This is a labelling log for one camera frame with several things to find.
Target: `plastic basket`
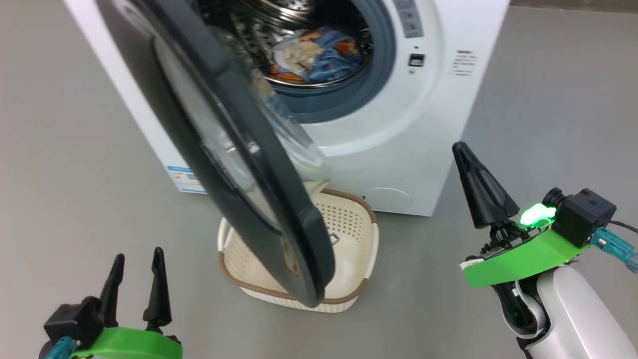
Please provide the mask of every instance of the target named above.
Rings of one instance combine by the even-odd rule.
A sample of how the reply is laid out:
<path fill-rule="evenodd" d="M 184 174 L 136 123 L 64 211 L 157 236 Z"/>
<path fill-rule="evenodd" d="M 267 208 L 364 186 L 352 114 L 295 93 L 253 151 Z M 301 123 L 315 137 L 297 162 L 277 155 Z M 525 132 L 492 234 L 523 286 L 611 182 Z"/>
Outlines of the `plastic basket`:
<path fill-rule="evenodd" d="M 375 213 L 362 199 L 334 190 L 324 190 L 314 202 L 330 233 L 336 261 L 322 304 L 309 308 L 288 294 L 223 218 L 217 247 L 226 277 L 249 295 L 285 307 L 327 313 L 350 308 L 366 288 L 375 266 L 379 246 Z"/>

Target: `sticker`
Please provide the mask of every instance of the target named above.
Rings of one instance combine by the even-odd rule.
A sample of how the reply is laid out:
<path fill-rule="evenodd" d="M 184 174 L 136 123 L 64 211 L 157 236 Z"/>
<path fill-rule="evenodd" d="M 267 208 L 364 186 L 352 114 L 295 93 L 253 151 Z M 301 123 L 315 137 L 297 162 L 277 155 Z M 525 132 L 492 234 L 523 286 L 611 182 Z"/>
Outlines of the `sticker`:
<path fill-rule="evenodd" d="M 452 61 L 452 75 L 471 76 L 476 68 L 477 57 L 474 51 L 457 50 Z"/>
<path fill-rule="evenodd" d="M 190 168 L 168 166 L 168 173 L 181 192 L 206 193 Z"/>
<path fill-rule="evenodd" d="M 394 5 L 399 12 L 403 34 L 406 38 L 420 38 L 423 36 L 419 11 L 414 0 L 394 0 Z"/>
<path fill-rule="evenodd" d="M 465 261 L 465 262 L 459 264 L 459 266 L 461 267 L 461 270 L 465 270 L 465 268 L 467 268 L 469 266 L 473 266 L 474 264 L 477 264 L 477 263 L 481 263 L 482 261 L 485 261 L 485 259 L 482 259 L 482 258 L 471 259 L 469 261 Z"/>

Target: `washing machine door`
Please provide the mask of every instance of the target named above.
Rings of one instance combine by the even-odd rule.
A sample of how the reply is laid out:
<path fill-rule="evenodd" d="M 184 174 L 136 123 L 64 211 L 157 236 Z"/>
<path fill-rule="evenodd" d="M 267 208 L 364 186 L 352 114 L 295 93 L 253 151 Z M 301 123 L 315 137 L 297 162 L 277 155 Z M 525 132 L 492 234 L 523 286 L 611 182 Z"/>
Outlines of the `washing machine door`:
<path fill-rule="evenodd" d="M 335 267 L 311 201 L 330 175 L 321 151 L 239 42 L 184 1 L 97 2 L 163 128 L 224 216 L 292 296 L 320 304 Z"/>

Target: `floor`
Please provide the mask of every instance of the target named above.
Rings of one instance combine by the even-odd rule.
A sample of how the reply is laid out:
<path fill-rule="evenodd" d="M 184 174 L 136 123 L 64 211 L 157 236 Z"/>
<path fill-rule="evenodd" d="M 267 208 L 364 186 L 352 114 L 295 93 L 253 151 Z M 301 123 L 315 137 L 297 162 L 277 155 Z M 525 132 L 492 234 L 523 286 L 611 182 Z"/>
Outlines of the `floor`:
<path fill-rule="evenodd" d="M 533 8 L 638 13 L 638 3 L 634 0 L 512 0 L 511 4 Z"/>
<path fill-rule="evenodd" d="M 46 318 L 98 295 L 119 252 L 118 319 L 143 328 L 161 246 L 165 332 L 185 358 L 524 358 L 495 295 L 458 268 L 487 233 L 472 227 L 454 170 L 433 217 L 379 216 L 378 262 L 349 311 L 242 293 L 218 269 L 213 203 L 175 190 L 64 6 L 34 3 L 0 5 L 0 357 L 34 358 Z M 636 38 L 636 15 L 510 10 L 464 139 L 522 208 L 555 186 L 590 187 L 636 223 Z M 636 277 L 595 250 L 581 259 L 638 345 Z"/>

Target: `laundry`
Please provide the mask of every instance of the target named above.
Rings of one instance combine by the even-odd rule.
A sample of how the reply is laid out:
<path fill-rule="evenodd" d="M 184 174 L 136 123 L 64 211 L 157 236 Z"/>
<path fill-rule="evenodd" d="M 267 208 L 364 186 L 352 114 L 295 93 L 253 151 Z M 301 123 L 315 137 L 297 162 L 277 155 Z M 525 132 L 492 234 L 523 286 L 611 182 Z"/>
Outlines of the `laundry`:
<path fill-rule="evenodd" d="M 356 71 L 362 57 L 357 42 L 331 27 L 298 30 L 272 47 L 269 72 L 296 83 L 328 82 Z"/>

